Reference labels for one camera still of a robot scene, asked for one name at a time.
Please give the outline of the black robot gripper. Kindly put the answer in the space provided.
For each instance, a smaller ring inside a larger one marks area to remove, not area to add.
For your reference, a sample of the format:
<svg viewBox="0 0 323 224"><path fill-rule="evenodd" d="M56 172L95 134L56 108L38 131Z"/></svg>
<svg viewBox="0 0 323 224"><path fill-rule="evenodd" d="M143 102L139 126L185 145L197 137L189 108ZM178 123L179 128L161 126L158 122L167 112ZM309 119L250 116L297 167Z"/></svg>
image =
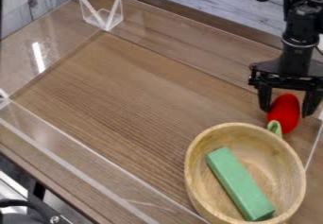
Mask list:
<svg viewBox="0 0 323 224"><path fill-rule="evenodd" d="M318 38L313 41L285 38L282 55L250 65L249 84L258 89L259 105L265 112L270 111L271 89L279 88L306 91L302 116L314 114L323 100L323 62L311 57L318 43Z"/></svg>

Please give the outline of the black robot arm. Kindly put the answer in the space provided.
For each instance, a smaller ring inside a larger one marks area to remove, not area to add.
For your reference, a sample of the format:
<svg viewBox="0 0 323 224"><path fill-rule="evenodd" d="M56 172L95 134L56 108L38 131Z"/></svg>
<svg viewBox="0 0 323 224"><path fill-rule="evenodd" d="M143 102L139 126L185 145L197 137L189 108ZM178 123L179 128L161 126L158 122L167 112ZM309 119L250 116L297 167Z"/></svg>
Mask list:
<svg viewBox="0 0 323 224"><path fill-rule="evenodd" d="M303 91L302 116L307 117L323 101L323 60L313 57L323 35L323 0L283 0L283 12L282 55L250 65L249 84L258 90L265 112L270 111L274 88Z"/></svg>

